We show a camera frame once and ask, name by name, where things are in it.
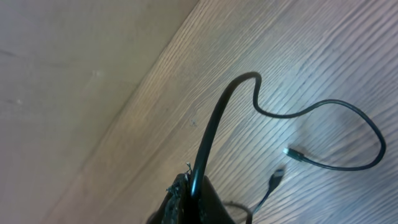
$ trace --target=wooden floor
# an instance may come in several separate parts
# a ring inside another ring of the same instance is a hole
[[[337,172],[283,155],[296,147],[336,166],[371,161],[379,143],[352,112],[325,106],[279,120],[233,95],[206,173],[223,200],[251,207],[278,167],[286,175],[254,223],[397,223],[398,1],[202,0],[43,223],[145,223],[194,162],[216,101],[236,76],[263,77],[260,106],[280,114],[336,98],[365,111],[385,158]]]

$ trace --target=beige wall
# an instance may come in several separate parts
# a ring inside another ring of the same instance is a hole
[[[0,223],[40,223],[196,0],[0,1]]]

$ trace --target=wooden surface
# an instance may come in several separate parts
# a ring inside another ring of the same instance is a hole
[[[196,0],[0,1],[0,223],[40,223]]]
[[[291,113],[336,98],[365,111],[387,141],[382,162],[336,172],[293,161],[285,146],[336,166],[373,160],[377,138],[339,106],[297,119],[252,107],[253,81],[224,113],[206,173],[223,200],[251,207],[286,174],[254,223],[396,223],[398,2],[200,1],[43,223],[145,223],[193,163],[216,101],[236,76],[262,74],[260,106]]]

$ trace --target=wire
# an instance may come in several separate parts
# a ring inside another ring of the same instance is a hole
[[[380,150],[379,154],[376,156],[376,158],[369,164],[364,165],[364,166],[359,166],[359,167],[334,167],[334,166],[328,166],[324,164],[317,163],[315,161],[312,161],[308,158],[306,158],[302,153],[294,150],[294,149],[285,149],[284,152],[298,160],[298,161],[304,161],[310,164],[313,164],[318,167],[326,168],[326,169],[331,169],[331,170],[340,170],[340,171],[357,171],[357,170],[365,170],[374,167],[377,165],[383,158],[384,154],[386,153],[386,141],[384,140],[383,135],[381,134],[380,130],[377,128],[377,126],[373,123],[373,121],[365,114],[363,113],[359,108],[341,100],[322,100],[319,101],[318,103],[314,103],[313,105],[309,106],[308,108],[305,108],[302,111],[299,111],[297,113],[292,113],[292,114],[274,114],[270,113],[267,111],[264,111],[261,109],[258,105],[258,97],[259,97],[259,92],[260,92],[260,87],[261,87],[261,75],[258,74],[257,72],[248,72],[243,75],[238,76],[235,78],[224,90],[223,94],[220,96],[213,113],[211,114],[209,123],[207,124],[205,133],[203,135],[203,138],[201,140],[199,150],[197,157],[195,159],[195,165],[193,167],[192,171],[192,178],[190,182],[190,196],[194,200],[198,200],[200,196],[200,190],[201,190],[201,184],[203,181],[203,176],[205,175],[205,169],[206,169],[206,164],[208,160],[208,156],[210,154],[210,149],[211,145],[213,144],[213,140],[217,131],[217,127],[220,123],[221,117],[223,115],[223,112],[226,108],[226,105],[231,98],[231,95],[233,91],[238,87],[239,84],[242,82],[250,79],[250,78],[255,78],[256,83],[254,86],[254,93],[253,93],[253,106],[256,111],[258,111],[260,114],[263,114],[265,116],[271,117],[271,118],[278,118],[278,119],[290,119],[290,118],[297,118],[299,116],[305,115],[311,111],[313,111],[315,108],[318,108],[320,106],[326,105],[326,104],[337,104],[344,106],[351,111],[354,111],[356,114],[360,115],[362,119],[367,122],[368,125],[372,128],[376,136],[379,138],[380,141]],[[265,202],[267,199],[267,195],[264,197],[262,200],[262,203]]]

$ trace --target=black cable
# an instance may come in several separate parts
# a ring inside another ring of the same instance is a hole
[[[236,89],[236,87],[238,87],[239,84],[241,84],[242,82],[244,82],[250,78],[255,78],[255,80],[256,80],[256,84],[254,86],[254,93],[253,93],[253,106],[260,114],[269,116],[271,118],[289,119],[289,118],[296,118],[301,115],[307,114],[307,113],[311,112],[312,110],[314,110],[315,108],[318,108],[325,104],[333,103],[333,104],[345,106],[348,109],[350,109],[351,111],[354,111],[356,114],[360,115],[360,117],[362,117],[362,119],[364,119],[365,122],[367,122],[368,125],[370,125],[370,127],[372,128],[372,130],[374,131],[376,136],[379,138],[380,145],[381,145],[379,154],[376,156],[376,158],[371,163],[364,165],[364,166],[359,166],[359,167],[333,167],[333,166],[320,164],[320,163],[314,162],[314,161],[306,158],[302,153],[300,153],[294,149],[285,149],[284,152],[288,156],[290,156],[298,161],[308,162],[315,166],[326,168],[326,169],[341,170],[341,171],[357,171],[357,170],[365,170],[365,169],[374,167],[376,164],[378,164],[381,161],[384,154],[386,153],[386,141],[384,140],[384,137],[382,136],[382,134],[381,134],[380,130],[377,128],[377,126],[359,108],[357,108],[345,101],[322,100],[322,101],[319,101],[318,103],[315,103],[315,104],[309,106],[308,108],[305,108],[302,111],[299,111],[299,112],[293,113],[293,114],[274,114],[274,113],[264,111],[258,105],[258,96],[259,96],[260,87],[261,87],[261,75],[258,74],[257,72],[248,72],[248,73],[245,73],[245,74],[240,75],[237,78],[235,78],[226,87],[223,94],[219,98],[219,100],[214,108],[213,113],[211,114],[209,123],[207,124],[205,133],[201,140],[198,154],[195,159],[195,165],[194,165],[193,171],[192,171],[192,178],[191,178],[191,182],[190,182],[190,187],[191,187],[190,196],[192,199],[197,200],[200,196],[201,183],[203,181],[203,176],[205,175],[207,159],[210,154],[211,145],[213,144],[213,140],[214,140],[214,137],[215,137],[215,134],[217,131],[217,127],[220,123],[220,119],[223,115],[226,105],[227,105],[229,99],[231,98],[231,95],[232,95],[233,91]]]

